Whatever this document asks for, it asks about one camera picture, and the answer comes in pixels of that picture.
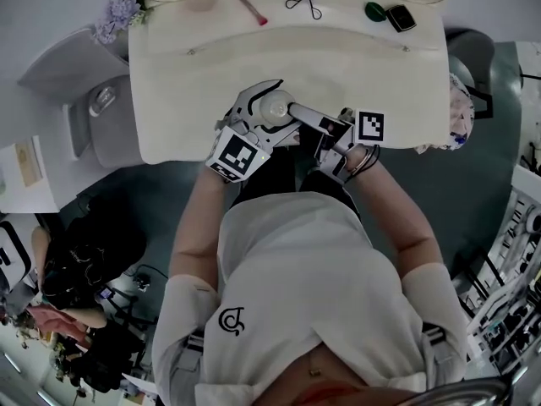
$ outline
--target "wrist bracelet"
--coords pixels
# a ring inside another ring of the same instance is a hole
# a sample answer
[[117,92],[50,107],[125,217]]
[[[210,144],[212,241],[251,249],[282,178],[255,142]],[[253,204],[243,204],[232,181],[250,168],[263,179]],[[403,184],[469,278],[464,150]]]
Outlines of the wrist bracelet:
[[353,176],[356,172],[358,172],[359,169],[369,161],[370,157],[371,157],[370,152],[367,149],[366,155],[364,155],[363,160],[350,172],[350,174]]
[[349,175],[349,178],[347,179],[346,183],[358,176],[362,172],[366,172],[370,168],[372,168],[375,163],[380,159],[380,146],[374,145],[372,150],[366,155],[366,157],[361,161],[359,165],[355,167],[355,169],[352,171],[352,173]]

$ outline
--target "cable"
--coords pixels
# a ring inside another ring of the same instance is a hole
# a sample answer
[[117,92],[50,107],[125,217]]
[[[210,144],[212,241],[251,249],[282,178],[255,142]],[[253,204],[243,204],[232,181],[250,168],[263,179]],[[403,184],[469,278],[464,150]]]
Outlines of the cable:
[[169,277],[164,274],[162,271],[160,271],[159,269],[156,269],[155,267],[151,266],[151,265],[146,265],[145,263],[143,265],[139,265],[137,266],[137,268],[135,268],[135,271],[133,274],[127,274],[126,272],[124,273],[125,276],[127,277],[135,277],[138,273],[139,273],[139,270],[142,268],[142,267],[145,267],[147,269],[151,269],[152,271],[156,271],[158,272],[162,277],[164,277],[166,280],[169,279]]

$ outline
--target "skin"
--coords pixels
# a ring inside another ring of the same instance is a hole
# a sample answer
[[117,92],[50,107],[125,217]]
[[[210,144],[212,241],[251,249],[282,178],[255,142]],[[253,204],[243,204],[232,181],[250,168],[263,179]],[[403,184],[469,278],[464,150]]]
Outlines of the skin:
[[[353,170],[365,157],[362,147],[347,155],[347,168]],[[428,263],[441,263],[440,248],[424,214],[387,170],[377,162],[354,180],[355,188],[369,206],[381,229],[397,252],[400,278]],[[198,277],[217,290],[216,259],[218,234],[224,210],[226,185],[218,174],[204,167],[178,225],[172,253],[170,276]],[[321,369],[310,377],[309,370]],[[299,403],[302,393],[323,381],[336,382],[355,392]],[[254,406],[391,406],[410,398],[412,392],[368,387],[324,344],[296,359],[256,400]]]

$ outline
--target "logo on shirt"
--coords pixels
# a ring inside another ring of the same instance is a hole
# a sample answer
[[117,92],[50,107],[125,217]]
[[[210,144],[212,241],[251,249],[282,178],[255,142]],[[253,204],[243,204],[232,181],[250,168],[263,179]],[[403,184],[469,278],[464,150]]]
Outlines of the logo on shirt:
[[220,314],[218,324],[225,332],[235,332],[238,337],[244,331],[244,324],[240,321],[240,312],[244,307],[228,308]]

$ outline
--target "ornate white vanity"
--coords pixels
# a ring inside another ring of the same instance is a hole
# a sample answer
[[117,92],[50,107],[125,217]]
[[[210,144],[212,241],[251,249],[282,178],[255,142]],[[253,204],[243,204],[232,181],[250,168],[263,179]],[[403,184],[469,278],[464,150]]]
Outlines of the ornate white vanity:
[[[445,32],[430,6],[442,0],[155,0],[145,25],[130,29],[129,56],[139,146],[148,163],[202,161],[214,122],[239,91],[263,80],[308,107],[383,112],[382,146],[442,145],[449,135]],[[365,14],[367,3],[404,4],[416,22],[397,32]]]

